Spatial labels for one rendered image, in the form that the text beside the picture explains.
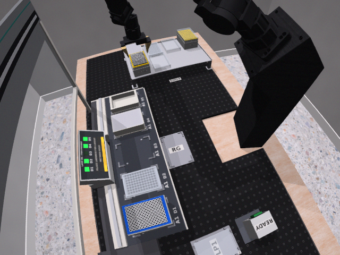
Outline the blue tip rack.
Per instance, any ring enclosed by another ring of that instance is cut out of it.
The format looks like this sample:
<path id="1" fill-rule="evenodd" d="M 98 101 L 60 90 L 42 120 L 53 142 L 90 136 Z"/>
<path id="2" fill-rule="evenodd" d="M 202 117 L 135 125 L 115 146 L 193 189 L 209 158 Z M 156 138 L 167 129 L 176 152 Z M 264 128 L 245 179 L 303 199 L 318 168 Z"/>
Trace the blue tip rack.
<path id="1" fill-rule="evenodd" d="M 128 236 L 173 224 L 164 195 L 122 206 L 122 210 Z"/>

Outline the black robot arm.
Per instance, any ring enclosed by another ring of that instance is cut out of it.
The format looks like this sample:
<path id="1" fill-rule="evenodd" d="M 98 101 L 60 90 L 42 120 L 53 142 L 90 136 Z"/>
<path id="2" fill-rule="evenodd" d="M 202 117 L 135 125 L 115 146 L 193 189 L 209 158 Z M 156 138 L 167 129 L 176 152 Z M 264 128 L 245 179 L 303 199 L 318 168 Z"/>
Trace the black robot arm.
<path id="1" fill-rule="evenodd" d="M 223 35 L 237 31 L 241 43 L 268 62 L 292 38 L 289 30 L 277 25 L 274 19 L 265 15 L 253 0 L 193 0 L 194 10 L 202 17 L 205 25 Z M 134 30 L 139 26 L 134 8 L 127 0 L 105 0 L 112 22 Z M 140 30 L 140 26 L 139 26 Z"/>

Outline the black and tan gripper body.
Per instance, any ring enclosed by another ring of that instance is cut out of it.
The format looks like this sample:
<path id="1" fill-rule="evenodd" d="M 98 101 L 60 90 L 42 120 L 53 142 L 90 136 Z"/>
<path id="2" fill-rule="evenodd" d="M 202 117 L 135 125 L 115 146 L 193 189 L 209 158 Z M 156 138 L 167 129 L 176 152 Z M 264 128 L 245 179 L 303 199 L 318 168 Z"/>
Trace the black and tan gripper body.
<path id="1" fill-rule="evenodd" d="M 141 45 L 141 44 L 151 42 L 151 39 L 149 37 L 146 37 L 144 32 L 141 32 L 141 35 L 140 35 L 139 26 L 135 28 L 134 30 L 129 30 L 129 29 L 126 29 L 126 30 L 127 30 L 128 39 L 126 36 L 123 37 L 123 41 L 120 41 L 121 47 L 124 47 L 127 44 L 131 44 L 131 43 L 136 43 L 136 45 Z"/>

